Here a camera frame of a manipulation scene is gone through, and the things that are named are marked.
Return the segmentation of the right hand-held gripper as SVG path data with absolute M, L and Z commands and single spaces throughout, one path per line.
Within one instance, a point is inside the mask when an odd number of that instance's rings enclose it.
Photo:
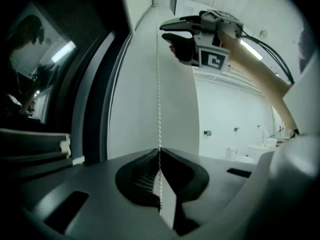
M 174 45 L 175 56 L 180 62 L 216 72 L 223 71 L 230 51 L 222 47 L 219 32 L 233 39 L 242 34 L 243 23 L 228 12 L 209 9 L 199 15 L 190 15 L 165 21 L 159 27 L 162 31 L 192 32 L 192 38 L 173 33 L 161 37 Z

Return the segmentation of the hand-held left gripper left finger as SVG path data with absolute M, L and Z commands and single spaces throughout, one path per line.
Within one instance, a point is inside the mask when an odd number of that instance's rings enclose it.
M 38 234 L 49 240 L 173 240 L 175 232 L 155 207 L 135 205 L 116 186 L 123 165 L 144 155 L 147 149 L 84 168 L 23 215 Z

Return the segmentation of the dark framed window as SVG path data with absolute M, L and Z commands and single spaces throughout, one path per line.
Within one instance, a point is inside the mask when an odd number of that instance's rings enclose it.
M 122 0 L 15 0 L 0 6 L 0 158 L 57 160 L 67 135 L 86 165 L 107 159 L 111 86 L 130 33 Z

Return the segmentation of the person's right forearm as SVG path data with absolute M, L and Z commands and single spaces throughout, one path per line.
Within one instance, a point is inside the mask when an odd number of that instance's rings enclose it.
M 218 38 L 221 40 L 221 47 L 230 51 L 228 64 L 246 75 L 258 87 L 284 125 L 298 135 L 297 125 L 283 100 L 290 86 L 236 39 L 221 30 L 218 31 Z

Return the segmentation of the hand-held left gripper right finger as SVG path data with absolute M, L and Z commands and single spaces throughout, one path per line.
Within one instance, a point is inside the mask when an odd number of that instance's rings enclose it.
M 162 149 L 161 169 L 176 196 L 173 230 L 186 235 L 216 217 L 236 197 L 256 165 Z

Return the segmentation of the ceiling light panel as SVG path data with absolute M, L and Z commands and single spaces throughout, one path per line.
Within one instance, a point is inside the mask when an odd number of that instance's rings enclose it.
M 240 44 L 244 46 L 258 60 L 261 61 L 263 59 L 263 56 L 258 51 L 256 51 L 252 46 L 250 46 L 247 42 L 245 42 L 243 39 L 240 40 Z

